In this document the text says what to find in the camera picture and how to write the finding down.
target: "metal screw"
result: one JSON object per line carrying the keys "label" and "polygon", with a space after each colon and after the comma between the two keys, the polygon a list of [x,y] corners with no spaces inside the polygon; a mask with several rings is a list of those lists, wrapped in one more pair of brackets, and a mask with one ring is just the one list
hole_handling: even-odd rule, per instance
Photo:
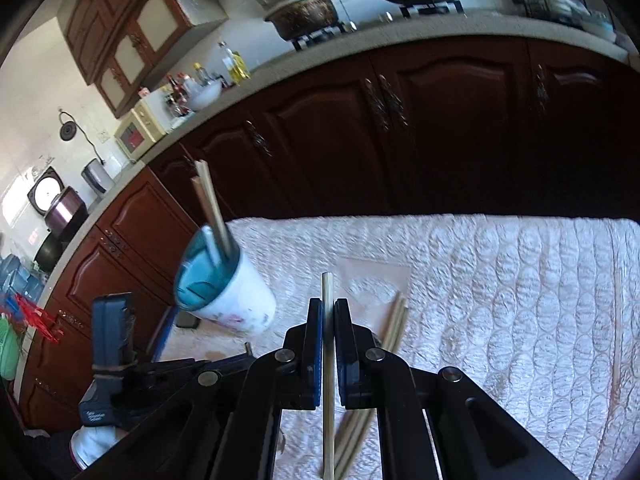
{"label": "metal screw", "polygon": [[198,384],[200,386],[213,386],[218,382],[218,374],[208,370],[198,376]]}
{"label": "metal screw", "polygon": [[364,355],[369,361],[382,361],[385,358],[385,351],[382,348],[369,348]]}
{"label": "metal screw", "polygon": [[288,348],[281,348],[276,352],[276,361],[281,363],[289,363],[293,361],[296,353]]}
{"label": "metal screw", "polygon": [[462,379],[462,372],[455,366],[447,366],[442,369],[442,376],[450,383],[457,383]]}

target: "countertop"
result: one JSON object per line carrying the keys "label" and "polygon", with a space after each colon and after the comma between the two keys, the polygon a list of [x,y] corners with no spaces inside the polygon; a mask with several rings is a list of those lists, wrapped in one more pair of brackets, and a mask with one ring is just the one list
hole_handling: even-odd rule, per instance
{"label": "countertop", "polygon": [[[251,79],[244,81],[220,96],[209,107],[196,113],[171,134],[160,140],[142,159],[120,173],[116,185],[103,197],[100,203],[89,214],[80,230],[65,249],[49,277],[49,281],[40,297],[38,306],[44,307],[62,275],[66,264],[76,252],[91,227],[97,222],[111,202],[129,184],[129,182],[156,156],[178,142],[196,127],[210,118],[249,97],[288,77],[304,72],[312,67],[322,65],[335,59],[351,56],[359,52],[381,48],[384,46],[406,43],[409,41],[442,38],[446,36],[517,36],[538,40],[557,41],[592,50],[611,59],[629,64],[629,55],[623,48],[602,40],[576,28],[565,27],[557,23],[544,22],[519,16],[504,16],[490,12],[472,14],[450,14],[445,16],[424,16],[411,20],[399,20],[392,23],[381,23],[343,34],[331,41],[321,43],[301,52],[289,52],[278,56],[253,70]],[[14,396],[20,395],[20,384],[26,355],[31,345],[31,337],[26,337],[22,345],[22,358],[18,363]]]}

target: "white quilted tablecloth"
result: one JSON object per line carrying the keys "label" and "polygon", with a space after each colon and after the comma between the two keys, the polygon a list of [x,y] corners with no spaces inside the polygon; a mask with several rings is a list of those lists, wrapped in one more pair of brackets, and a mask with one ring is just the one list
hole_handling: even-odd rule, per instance
{"label": "white quilted tablecloth", "polygon": [[[399,354],[410,365],[464,370],[578,478],[614,478],[640,442],[634,222],[425,216],[243,219],[230,228],[278,301],[273,325],[252,339],[256,355],[304,322],[322,272],[337,274],[350,304],[373,305],[362,316],[378,330],[405,273],[411,314]],[[349,270],[358,260],[364,274]],[[173,328],[162,359],[216,360],[242,352],[243,341],[210,322]],[[274,478],[318,478],[321,424],[320,408],[283,413]],[[349,478],[382,477],[375,426]]]}

